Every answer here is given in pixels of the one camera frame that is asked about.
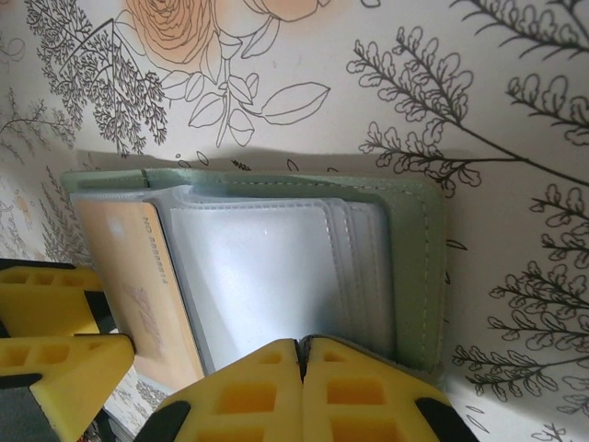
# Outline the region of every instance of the card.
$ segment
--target card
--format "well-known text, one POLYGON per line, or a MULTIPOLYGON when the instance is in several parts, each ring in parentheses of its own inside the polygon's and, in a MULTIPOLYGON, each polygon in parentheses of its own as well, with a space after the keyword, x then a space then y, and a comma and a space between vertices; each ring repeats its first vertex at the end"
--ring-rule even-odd
POLYGON ((203 377, 156 208, 140 201, 75 199, 88 247, 137 373, 167 390, 203 377))

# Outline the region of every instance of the floral wallpaper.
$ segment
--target floral wallpaper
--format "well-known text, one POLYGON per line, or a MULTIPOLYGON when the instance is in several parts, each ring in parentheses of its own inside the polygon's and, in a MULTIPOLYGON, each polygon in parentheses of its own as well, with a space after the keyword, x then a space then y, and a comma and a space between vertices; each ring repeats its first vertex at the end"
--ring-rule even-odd
MULTIPOLYGON (((0 253, 90 264, 59 176, 413 176, 447 201, 447 392, 481 441, 589 424, 589 1, 0 0, 0 253)), ((163 399, 131 372, 107 409, 163 399)))

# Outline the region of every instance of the branch drawing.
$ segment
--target branch drawing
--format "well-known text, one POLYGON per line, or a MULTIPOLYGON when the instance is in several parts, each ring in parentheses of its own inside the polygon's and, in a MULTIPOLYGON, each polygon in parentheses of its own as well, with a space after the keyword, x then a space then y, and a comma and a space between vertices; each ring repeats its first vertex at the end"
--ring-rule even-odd
POLYGON ((55 179, 51 169, 47 167, 46 170, 49 182, 42 183, 45 198, 44 201, 39 199, 40 208, 45 216, 43 223, 45 253, 55 262, 91 266, 90 254, 69 196, 55 179))
POLYGON ((307 82, 284 87, 259 104, 256 101, 260 82, 258 74, 251 73, 241 78, 230 74, 229 60, 224 60, 223 66, 223 81, 217 87, 204 79, 203 85, 198 86, 201 92, 194 99, 199 100, 189 119, 189 126, 197 129, 217 126, 217 147, 227 134, 231 134, 239 145, 248 145, 256 131, 255 120, 288 125, 309 118, 320 109, 329 94, 329 87, 307 82))
POLYGON ((532 433, 531 437, 542 442, 565 442, 562 437, 566 434, 566 428, 557 428, 554 424, 546 424, 541 433, 532 433))
POLYGON ((472 84, 473 74, 460 70, 460 55, 456 52, 447 56, 437 54, 439 41, 436 38, 422 42, 423 30, 414 28, 406 35, 399 28, 397 46, 392 51, 381 52, 375 42, 365 48, 356 42, 354 53, 357 58, 347 65, 350 74, 360 75, 360 87, 378 88, 378 97, 395 104, 395 111, 404 114, 407 122, 423 122, 421 135, 411 132, 404 145, 394 127, 384 134, 375 122, 370 124, 367 139, 359 150, 368 154, 375 149, 383 153, 376 160, 380 168, 391 164, 397 172, 421 172, 440 184, 446 196, 455 193, 456 180, 477 187, 480 174, 473 166, 484 162, 524 163, 550 175, 589 187, 589 181, 574 178, 551 169, 536 161, 522 157, 469 129, 464 120, 468 113, 467 90, 472 84), (484 145, 497 151, 499 157, 450 158, 438 148, 444 128, 454 126, 472 136, 484 145))
MULTIPOLYGON (((557 186, 550 184, 543 198, 533 199, 530 210, 549 215, 545 221, 549 228, 565 229, 566 233, 579 238, 589 235, 589 216, 585 212, 581 190, 571 188, 566 195, 563 199, 557 186)), ((567 258, 573 261, 574 269, 584 270, 585 267, 578 265, 578 257, 572 260, 570 256, 564 256, 559 261, 567 258)), ((491 290, 491 297, 506 300, 512 310, 509 322, 489 316, 492 330, 500 331, 506 342, 524 340, 525 348, 530 352, 552 348, 562 357, 538 362, 531 354, 524 355, 512 349, 504 354, 486 354, 477 346, 466 350, 459 345, 453 362, 457 366, 466 365, 473 372, 467 380, 475 386, 478 395, 490 389, 500 401, 507 401, 509 396, 519 398, 525 391, 533 396, 541 396, 543 390, 561 391, 565 384, 585 393, 563 395, 567 404, 557 406, 557 410, 570 414, 582 412, 589 417, 589 395, 586 392, 589 391, 589 378, 565 376, 555 379, 550 375, 550 370, 557 366, 575 364, 589 369, 587 275, 574 269, 562 262, 543 272, 536 262, 531 261, 521 274, 508 274, 504 285, 491 290)))
POLYGON ((521 80, 516 77, 509 82, 507 95, 513 104, 527 106, 529 116, 548 117, 552 126, 570 127, 564 138, 574 145, 589 145, 589 98, 568 96, 569 79, 556 76, 547 88, 543 88, 538 74, 521 80))
POLYGON ((545 193, 545 199, 533 201, 536 202, 530 208, 533 212, 544 213, 550 210, 553 213, 546 220, 548 227, 568 227, 560 233, 560 240, 554 239, 548 233, 542 235, 542 247, 552 250, 549 259, 560 262, 573 257, 576 268, 589 268, 589 215, 585 214, 581 189, 571 188, 567 198, 563 200, 556 185, 551 184, 545 193))
POLYGON ((114 20, 94 28, 76 0, 25 3, 27 23, 40 37, 43 74, 75 128, 81 128, 83 110, 91 102, 100 134, 123 157, 143 153, 144 131, 161 145, 167 135, 161 83, 155 73, 140 71, 114 20))
POLYGON ((242 163, 241 161, 237 161, 236 159, 232 159, 231 160, 231 164, 233 164, 239 170, 244 170, 246 172, 250 172, 251 171, 251 167, 250 166, 248 166, 247 164, 242 163))
POLYGON ((13 204, 0 201, 0 245, 4 247, 3 256, 11 259, 30 259, 27 244, 18 232, 13 214, 13 204))
POLYGON ((35 155, 37 145, 49 150, 54 144, 74 148, 74 126, 62 111, 49 110, 42 99, 30 103, 26 110, 21 111, 12 88, 5 98, 6 108, 0 110, 0 148, 12 154, 21 164, 24 165, 22 146, 32 155, 35 155))
POLYGON ((500 47, 511 41, 529 42, 531 46, 522 51, 520 58, 541 49, 548 50, 544 60, 559 52, 569 52, 569 58, 589 54, 589 33, 576 10, 579 0, 550 0, 545 8, 520 6, 516 0, 455 0, 450 7, 461 3, 475 8, 464 16, 463 21, 476 16, 488 19, 488 23, 475 35, 485 29, 499 27, 508 29, 512 34, 500 47), (569 21, 560 23, 551 6, 561 7, 569 21))

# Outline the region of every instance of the orange rose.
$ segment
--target orange rose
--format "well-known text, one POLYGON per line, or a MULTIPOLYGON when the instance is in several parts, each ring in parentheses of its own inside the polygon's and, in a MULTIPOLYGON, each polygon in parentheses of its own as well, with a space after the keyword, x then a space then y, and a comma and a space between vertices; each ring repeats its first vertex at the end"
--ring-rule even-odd
POLYGON ((216 37, 213 0, 127 0, 149 59, 168 71, 201 71, 216 37))

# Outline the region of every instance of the green wallet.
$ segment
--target green wallet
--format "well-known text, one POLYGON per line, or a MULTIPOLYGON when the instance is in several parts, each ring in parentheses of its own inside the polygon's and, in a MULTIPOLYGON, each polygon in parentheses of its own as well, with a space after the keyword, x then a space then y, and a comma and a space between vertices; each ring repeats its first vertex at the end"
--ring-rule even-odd
POLYGON ((341 174, 143 169, 67 172, 69 192, 165 189, 191 184, 257 198, 340 198, 387 213, 395 297, 394 362, 433 373, 439 364, 445 289, 445 204, 430 182, 341 174))

